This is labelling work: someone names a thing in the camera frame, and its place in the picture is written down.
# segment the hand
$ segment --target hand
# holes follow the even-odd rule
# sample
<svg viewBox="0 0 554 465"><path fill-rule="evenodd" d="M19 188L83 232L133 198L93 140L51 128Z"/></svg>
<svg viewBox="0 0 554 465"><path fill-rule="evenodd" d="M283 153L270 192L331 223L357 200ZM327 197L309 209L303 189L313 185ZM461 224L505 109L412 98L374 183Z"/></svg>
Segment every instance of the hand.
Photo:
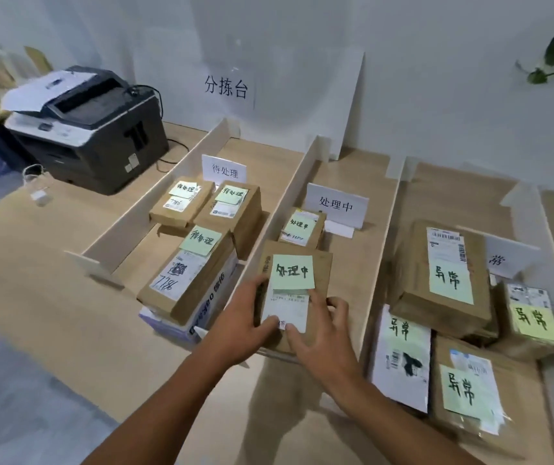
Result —
<svg viewBox="0 0 554 465"><path fill-rule="evenodd" d="M224 371L249 359L279 328L279 318L274 315L258 327L253 325L255 293L266 280L267 277L262 274L239 285L232 300L199 345L198 349L210 352Z"/></svg>
<svg viewBox="0 0 554 465"><path fill-rule="evenodd" d="M317 323L315 344L307 346L303 336L290 323L286 325L287 339L300 362L334 396L335 389L362 379L361 367L350 342L348 303L339 297L324 300L316 290L309 291L309 298ZM336 309L333 320L327 303Z"/></svg>

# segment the green sticky note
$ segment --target green sticky note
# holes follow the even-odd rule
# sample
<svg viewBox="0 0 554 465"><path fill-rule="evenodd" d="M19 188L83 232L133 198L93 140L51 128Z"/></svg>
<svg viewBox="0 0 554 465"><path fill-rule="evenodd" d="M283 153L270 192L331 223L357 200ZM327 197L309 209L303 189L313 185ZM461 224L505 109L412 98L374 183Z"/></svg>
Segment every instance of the green sticky note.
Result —
<svg viewBox="0 0 554 465"><path fill-rule="evenodd" d="M514 326L522 334L554 341L554 314L551 309L512 303L509 312Z"/></svg>
<svg viewBox="0 0 554 465"><path fill-rule="evenodd" d="M187 181L178 181L169 194L172 196L183 197L185 199L193 199L195 195L201 190L201 186L197 186L197 183L189 183Z"/></svg>
<svg viewBox="0 0 554 465"><path fill-rule="evenodd" d="M180 248L201 256L208 256L214 245L221 239L219 232L195 225L180 244Z"/></svg>
<svg viewBox="0 0 554 465"><path fill-rule="evenodd" d="M225 186L215 200L225 202L226 204L237 205L242 202L249 189L237 188L234 186Z"/></svg>
<svg viewBox="0 0 554 465"><path fill-rule="evenodd" d="M389 314L389 323L382 326L381 337L394 346L420 346L430 349L429 328Z"/></svg>
<svg viewBox="0 0 554 465"><path fill-rule="evenodd" d="M277 291L314 289L313 257L275 254L271 284Z"/></svg>
<svg viewBox="0 0 554 465"><path fill-rule="evenodd" d="M296 215L295 213L292 217L290 217L290 220L283 231L288 234L291 239L307 244L309 237L312 235L314 226L314 220L302 217L301 215Z"/></svg>
<svg viewBox="0 0 554 465"><path fill-rule="evenodd" d="M466 264L429 262L430 292L473 305L473 289Z"/></svg>
<svg viewBox="0 0 554 465"><path fill-rule="evenodd" d="M441 365L443 407L481 421L492 421L492 395L482 380L470 371Z"/></svg>

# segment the left hand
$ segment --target left hand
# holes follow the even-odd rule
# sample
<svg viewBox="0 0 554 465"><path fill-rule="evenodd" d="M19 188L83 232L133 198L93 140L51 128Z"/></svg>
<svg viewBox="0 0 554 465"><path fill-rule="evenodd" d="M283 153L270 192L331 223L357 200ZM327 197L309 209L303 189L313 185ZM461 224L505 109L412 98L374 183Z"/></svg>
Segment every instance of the left hand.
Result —
<svg viewBox="0 0 554 465"><path fill-rule="evenodd" d="M253 325L255 293L266 280L266 275L261 274L239 285L199 345L198 349L209 353L224 371L249 359L279 328L279 318L275 315L258 327Z"/></svg>

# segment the black ink scribble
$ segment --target black ink scribble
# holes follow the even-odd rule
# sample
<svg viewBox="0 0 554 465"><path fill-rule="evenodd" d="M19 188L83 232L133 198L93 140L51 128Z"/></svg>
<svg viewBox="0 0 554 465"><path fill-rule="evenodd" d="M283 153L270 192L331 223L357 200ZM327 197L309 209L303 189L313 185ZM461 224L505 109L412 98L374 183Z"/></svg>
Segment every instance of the black ink scribble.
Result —
<svg viewBox="0 0 554 465"><path fill-rule="evenodd" d="M414 357L411 357L406 353L404 353L404 360L406 361L404 364L404 370L406 372L406 375L409 377L414 376L413 366L418 369L423 367L423 364L421 363L420 360L415 359Z"/></svg>

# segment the forearm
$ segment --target forearm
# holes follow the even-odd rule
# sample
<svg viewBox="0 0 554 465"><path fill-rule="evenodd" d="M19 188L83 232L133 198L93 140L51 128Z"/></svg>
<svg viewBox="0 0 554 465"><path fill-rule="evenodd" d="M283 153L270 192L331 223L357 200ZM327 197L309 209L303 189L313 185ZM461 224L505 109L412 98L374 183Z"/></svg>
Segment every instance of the forearm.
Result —
<svg viewBox="0 0 554 465"><path fill-rule="evenodd" d="M171 465L210 391L225 373L201 345L83 465Z"/></svg>
<svg viewBox="0 0 554 465"><path fill-rule="evenodd" d="M330 393L393 465L482 465L362 377L341 381Z"/></svg>

